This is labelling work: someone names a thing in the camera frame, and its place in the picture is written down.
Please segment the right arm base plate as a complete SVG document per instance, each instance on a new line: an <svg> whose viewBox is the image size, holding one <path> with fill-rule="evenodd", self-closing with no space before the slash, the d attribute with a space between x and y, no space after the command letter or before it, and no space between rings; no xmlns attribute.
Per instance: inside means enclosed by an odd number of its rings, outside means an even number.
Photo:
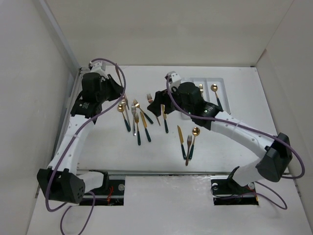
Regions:
<svg viewBox="0 0 313 235"><path fill-rule="evenodd" d="M249 183L240 186L232 179L211 180L211 194L215 206L228 205L254 205L258 206L258 198L255 195L255 184Z"/></svg>

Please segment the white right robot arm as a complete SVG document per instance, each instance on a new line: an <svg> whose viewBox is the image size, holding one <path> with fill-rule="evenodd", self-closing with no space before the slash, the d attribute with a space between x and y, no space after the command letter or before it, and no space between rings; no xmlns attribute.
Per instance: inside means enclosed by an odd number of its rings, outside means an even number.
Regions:
<svg viewBox="0 0 313 235"><path fill-rule="evenodd" d="M219 106L205 101L199 87L192 82L173 87L170 92L157 91L148 110L160 116L162 105L165 106L166 114L174 110L186 112L196 125L234 140L258 157L258 160L238 166L231 172L226 181L230 192L237 193L244 186L260 179L279 182L292 160L287 135L279 133L273 136L241 124Z"/></svg>

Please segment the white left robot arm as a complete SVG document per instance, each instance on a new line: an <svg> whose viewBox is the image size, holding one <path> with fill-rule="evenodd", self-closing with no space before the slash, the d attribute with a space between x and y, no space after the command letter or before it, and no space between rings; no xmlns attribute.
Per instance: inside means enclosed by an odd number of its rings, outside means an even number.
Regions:
<svg viewBox="0 0 313 235"><path fill-rule="evenodd" d="M46 169L40 169L37 180L47 200L79 204L85 193L109 190L105 174L89 171L77 175L77 165L89 132L94 128L105 101L116 101L123 87L110 74L89 72L83 75L82 90L70 112L64 138Z"/></svg>

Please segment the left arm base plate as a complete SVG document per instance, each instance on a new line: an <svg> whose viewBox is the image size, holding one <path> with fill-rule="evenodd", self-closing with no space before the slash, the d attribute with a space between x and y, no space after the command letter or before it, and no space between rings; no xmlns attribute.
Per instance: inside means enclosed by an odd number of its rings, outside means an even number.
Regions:
<svg viewBox="0 0 313 235"><path fill-rule="evenodd" d="M104 176L101 187L95 188L95 206L123 206L125 193L125 177Z"/></svg>

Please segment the silver fork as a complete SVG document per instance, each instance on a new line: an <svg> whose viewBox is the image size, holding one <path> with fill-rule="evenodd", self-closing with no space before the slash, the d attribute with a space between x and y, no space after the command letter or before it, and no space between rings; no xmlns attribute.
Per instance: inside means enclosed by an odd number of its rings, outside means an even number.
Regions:
<svg viewBox="0 0 313 235"><path fill-rule="evenodd" d="M135 128L135 106L134 104L132 103L132 106L131 106L131 112L132 112L132 116L133 116L133 136L136 136L136 128Z"/></svg>

